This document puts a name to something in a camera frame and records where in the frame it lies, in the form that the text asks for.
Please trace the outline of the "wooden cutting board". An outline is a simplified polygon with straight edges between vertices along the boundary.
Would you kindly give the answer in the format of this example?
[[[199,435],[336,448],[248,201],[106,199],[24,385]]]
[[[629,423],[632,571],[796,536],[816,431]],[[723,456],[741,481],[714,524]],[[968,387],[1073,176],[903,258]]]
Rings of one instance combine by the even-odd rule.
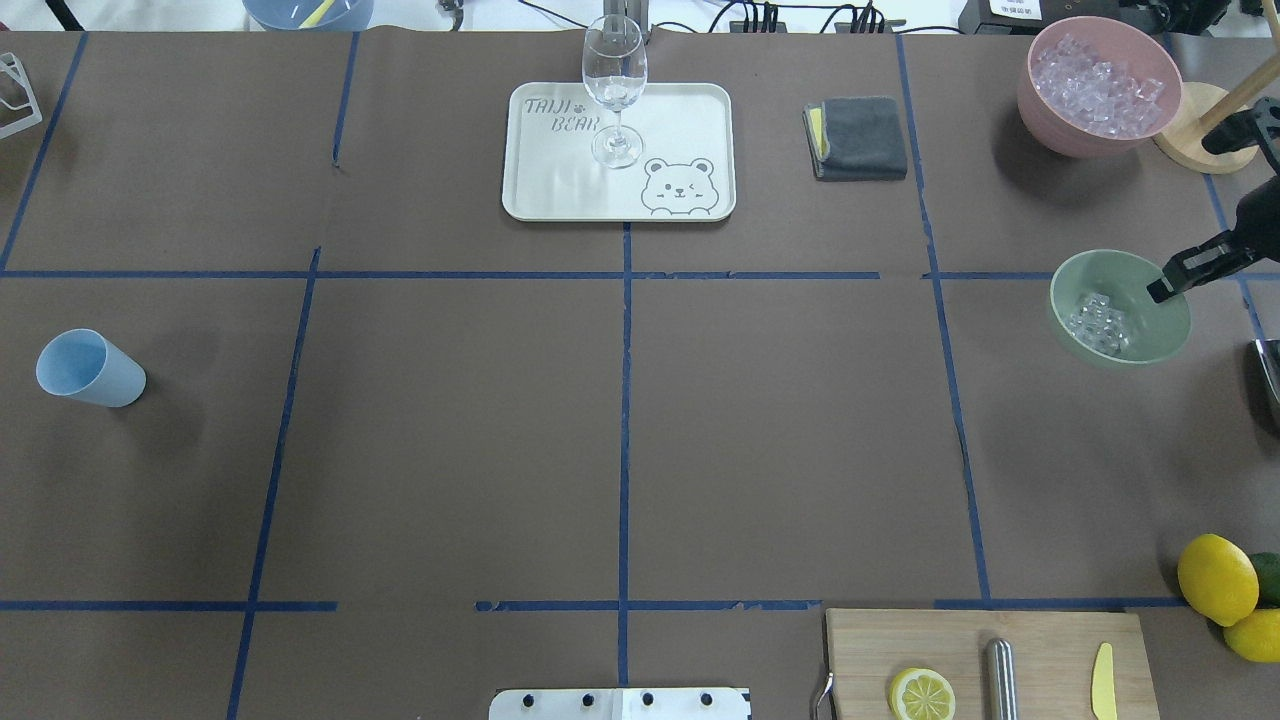
[[[908,667],[943,675],[957,719],[984,719],[986,650],[1012,647],[1020,719],[1092,719],[1091,678],[1098,647],[1114,648],[1120,719],[1157,719],[1158,703],[1137,615],[1120,612],[828,609],[827,657],[841,719],[891,719],[888,692]]]

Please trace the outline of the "ice cubes in green bowl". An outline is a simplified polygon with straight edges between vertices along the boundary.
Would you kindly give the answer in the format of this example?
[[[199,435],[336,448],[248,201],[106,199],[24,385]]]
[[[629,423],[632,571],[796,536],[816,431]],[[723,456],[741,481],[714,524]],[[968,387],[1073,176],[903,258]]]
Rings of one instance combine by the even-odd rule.
[[[1132,342],[1128,315],[1105,293],[1082,295],[1068,314],[1069,334],[1089,350],[1120,357]]]

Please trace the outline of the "wooden mug stand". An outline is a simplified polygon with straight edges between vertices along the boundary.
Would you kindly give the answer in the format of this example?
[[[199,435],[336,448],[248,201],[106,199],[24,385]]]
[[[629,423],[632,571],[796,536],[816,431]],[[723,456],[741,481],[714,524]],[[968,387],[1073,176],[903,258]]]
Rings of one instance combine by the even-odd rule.
[[[1258,147],[1225,154],[1204,150],[1203,137],[1229,115],[1244,110],[1277,78],[1279,54],[1274,53],[1251,72],[1235,88],[1226,91],[1216,85],[1185,81],[1175,117],[1155,136],[1160,149],[1178,164],[1206,174],[1228,174],[1247,167]]]

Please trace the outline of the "pink bowl with ice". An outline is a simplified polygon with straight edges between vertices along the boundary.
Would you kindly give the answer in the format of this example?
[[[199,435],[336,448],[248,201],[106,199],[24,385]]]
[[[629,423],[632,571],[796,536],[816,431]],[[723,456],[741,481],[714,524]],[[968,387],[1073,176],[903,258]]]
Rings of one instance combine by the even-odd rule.
[[[1181,104],[1180,70],[1142,31],[1096,15],[1057,20],[1027,54],[1018,110],[1030,135],[1068,158],[1106,158],[1153,138]]]

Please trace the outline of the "yellow plastic knife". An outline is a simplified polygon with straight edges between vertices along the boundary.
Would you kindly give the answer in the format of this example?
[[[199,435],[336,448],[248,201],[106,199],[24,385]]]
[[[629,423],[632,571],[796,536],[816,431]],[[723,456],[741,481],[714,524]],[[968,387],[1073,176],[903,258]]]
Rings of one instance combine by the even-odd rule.
[[[1101,642],[1091,670],[1091,711],[1098,720],[1117,719],[1114,646]]]

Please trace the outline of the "yellow lemon upper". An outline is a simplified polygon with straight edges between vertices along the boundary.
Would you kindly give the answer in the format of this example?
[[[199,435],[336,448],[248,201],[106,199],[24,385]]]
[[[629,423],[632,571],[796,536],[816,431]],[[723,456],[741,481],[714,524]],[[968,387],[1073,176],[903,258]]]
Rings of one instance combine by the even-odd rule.
[[[1206,533],[1181,551],[1176,566],[1183,598],[1219,626],[1233,626],[1260,602],[1260,579],[1249,557],[1229,539]]]

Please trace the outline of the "yellow lemon near green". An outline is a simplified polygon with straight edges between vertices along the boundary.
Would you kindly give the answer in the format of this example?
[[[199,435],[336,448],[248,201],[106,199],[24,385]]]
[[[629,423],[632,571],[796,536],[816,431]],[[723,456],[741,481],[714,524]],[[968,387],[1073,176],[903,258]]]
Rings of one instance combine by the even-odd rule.
[[[1257,609],[1247,618],[1222,629],[1228,647],[1239,657],[1254,664],[1277,664],[1279,609]]]

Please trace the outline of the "green lime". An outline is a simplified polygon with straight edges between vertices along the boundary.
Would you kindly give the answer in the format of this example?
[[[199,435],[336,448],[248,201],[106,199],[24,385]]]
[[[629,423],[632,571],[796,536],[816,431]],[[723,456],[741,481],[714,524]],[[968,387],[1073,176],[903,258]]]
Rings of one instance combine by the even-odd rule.
[[[1260,606],[1279,607],[1280,605],[1280,557],[1277,552],[1249,553],[1248,559],[1257,575]]]

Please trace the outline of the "yellow plastic fork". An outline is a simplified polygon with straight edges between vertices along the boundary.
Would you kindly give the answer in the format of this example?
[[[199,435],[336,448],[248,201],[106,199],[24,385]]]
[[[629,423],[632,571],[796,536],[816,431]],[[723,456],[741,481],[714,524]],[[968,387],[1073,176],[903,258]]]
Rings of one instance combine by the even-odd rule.
[[[334,0],[320,1],[298,24],[300,29],[316,28],[334,5]]]

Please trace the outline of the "light blue cup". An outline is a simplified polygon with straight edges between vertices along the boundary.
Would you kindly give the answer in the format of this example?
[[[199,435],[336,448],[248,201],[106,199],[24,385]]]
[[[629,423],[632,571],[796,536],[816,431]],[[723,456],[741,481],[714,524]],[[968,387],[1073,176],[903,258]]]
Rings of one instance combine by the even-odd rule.
[[[96,331],[78,328],[50,340],[35,375],[49,395],[102,407],[124,407],[145,391],[143,368]]]

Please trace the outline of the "mint green bowl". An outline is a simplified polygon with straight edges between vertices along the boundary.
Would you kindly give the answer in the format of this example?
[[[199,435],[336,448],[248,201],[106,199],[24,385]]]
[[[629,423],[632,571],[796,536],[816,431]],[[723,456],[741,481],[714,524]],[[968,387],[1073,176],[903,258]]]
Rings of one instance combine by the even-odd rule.
[[[1048,319],[1059,345],[1096,366],[1149,366],[1176,356],[1190,337],[1190,307],[1181,296],[1164,304],[1149,297],[1147,286],[1160,275],[1153,263],[1119,250],[1098,249],[1069,258],[1051,277],[1048,291]],[[1120,357],[1097,354],[1069,334],[1068,314],[1091,292],[1107,295],[1128,315],[1132,342]]]

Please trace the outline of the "cream bear tray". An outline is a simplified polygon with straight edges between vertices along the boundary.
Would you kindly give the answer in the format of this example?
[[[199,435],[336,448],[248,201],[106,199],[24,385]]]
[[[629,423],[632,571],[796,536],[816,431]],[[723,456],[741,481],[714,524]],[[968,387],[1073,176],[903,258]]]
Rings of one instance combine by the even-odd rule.
[[[732,104],[710,83],[649,83],[614,114],[584,83],[509,96],[502,202],[522,222],[719,222],[737,204]]]

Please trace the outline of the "clear glass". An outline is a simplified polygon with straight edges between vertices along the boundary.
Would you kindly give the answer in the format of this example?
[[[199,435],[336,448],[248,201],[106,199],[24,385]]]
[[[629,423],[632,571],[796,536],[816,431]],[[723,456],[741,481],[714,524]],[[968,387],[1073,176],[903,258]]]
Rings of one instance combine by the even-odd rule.
[[[622,111],[643,96],[649,76],[639,23],[617,13],[596,18],[585,31],[581,73],[591,99],[613,114],[612,123],[593,138],[593,156],[611,169],[634,165],[643,151],[643,138],[623,124]]]

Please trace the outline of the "white cup rack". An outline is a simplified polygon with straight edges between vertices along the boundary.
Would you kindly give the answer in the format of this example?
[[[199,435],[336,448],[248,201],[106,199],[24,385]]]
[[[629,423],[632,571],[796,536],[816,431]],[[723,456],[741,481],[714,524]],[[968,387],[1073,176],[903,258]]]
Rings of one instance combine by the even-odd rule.
[[[23,61],[14,53],[1,55],[1,138],[35,128],[44,122],[35,87]]]

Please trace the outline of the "blue bowl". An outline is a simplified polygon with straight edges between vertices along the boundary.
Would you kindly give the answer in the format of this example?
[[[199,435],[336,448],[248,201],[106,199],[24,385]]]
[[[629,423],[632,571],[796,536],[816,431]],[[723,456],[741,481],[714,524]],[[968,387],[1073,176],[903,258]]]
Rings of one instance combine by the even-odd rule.
[[[250,18],[270,31],[352,32],[369,27],[376,1],[335,1],[316,28],[300,29],[300,22],[320,1],[242,1]]]

